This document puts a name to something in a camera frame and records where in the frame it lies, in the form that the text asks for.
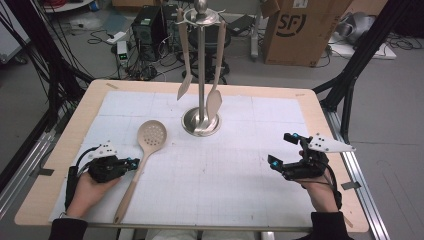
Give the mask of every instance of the metal stand base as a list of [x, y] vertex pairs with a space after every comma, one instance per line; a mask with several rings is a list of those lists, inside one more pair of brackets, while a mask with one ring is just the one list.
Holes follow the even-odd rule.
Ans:
[[216, 114], [216, 117], [209, 120], [205, 115], [203, 121], [201, 121], [199, 108], [192, 108], [183, 114], [181, 118], [183, 128], [193, 136], [196, 137], [207, 137], [216, 133], [221, 127], [221, 117]]

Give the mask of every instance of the human hand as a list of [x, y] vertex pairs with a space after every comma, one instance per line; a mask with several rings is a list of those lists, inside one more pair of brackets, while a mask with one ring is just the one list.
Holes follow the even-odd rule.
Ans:
[[74, 198], [66, 211], [66, 215], [82, 218], [119, 180], [120, 178], [116, 178], [106, 183], [98, 183], [87, 172], [81, 174]]
[[327, 179], [330, 179], [328, 169], [320, 177], [297, 179], [295, 182], [306, 188], [311, 198], [312, 206], [317, 212], [338, 212], [333, 190]]

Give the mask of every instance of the black pole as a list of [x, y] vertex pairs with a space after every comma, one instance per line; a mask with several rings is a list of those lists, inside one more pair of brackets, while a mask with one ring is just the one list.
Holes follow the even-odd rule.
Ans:
[[326, 98], [321, 100], [322, 108], [331, 112], [337, 111], [337, 106], [344, 98], [340, 133], [346, 142], [349, 142], [349, 121], [356, 80], [405, 14], [411, 2], [411, 0], [389, 0], [343, 71], [336, 78], [313, 89], [318, 94], [331, 88]]

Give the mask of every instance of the gray floor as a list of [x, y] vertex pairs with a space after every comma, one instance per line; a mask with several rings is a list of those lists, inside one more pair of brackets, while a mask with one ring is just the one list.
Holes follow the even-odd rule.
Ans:
[[[122, 30], [130, 24], [127, 21]], [[96, 77], [116, 71], [115, 59], [105, 44], [89, 45], [89, 33], [67, 36], [71, 49]], [[337, 76], [346, 59], [331, 57], [323, 68], [271, 66], [249, 58], [248, 38], [233, 38], [225, 50], [231, 85], [313, 88]], [[423, 50], [394, 49], [396, 60], [372, 60], [357, 81], [350, 140], [391, 239], [418, 240], [424, 236], [424, 193], [421, 162], [424, 135]], [[319, 65], [327, 63], [322, 59]], [[158, 76], [154, 81], [181, 82], [183, 68]], [[0, 170], [47, 109], [47, 98], [31, 64], [13, 63], [0, 67]], [[17, 226], [14, 215], [33, 178], [30, 178], [12, 207], [0, 221], [1, 239], [47, 239], [48, 228]], [[114, 239], [115, 231], [90, 229], [86, 239]], [[277, 239], [298, 234], [276, 233]], [[369, 233], [352, 234], [355, 239], [372, 239]]]

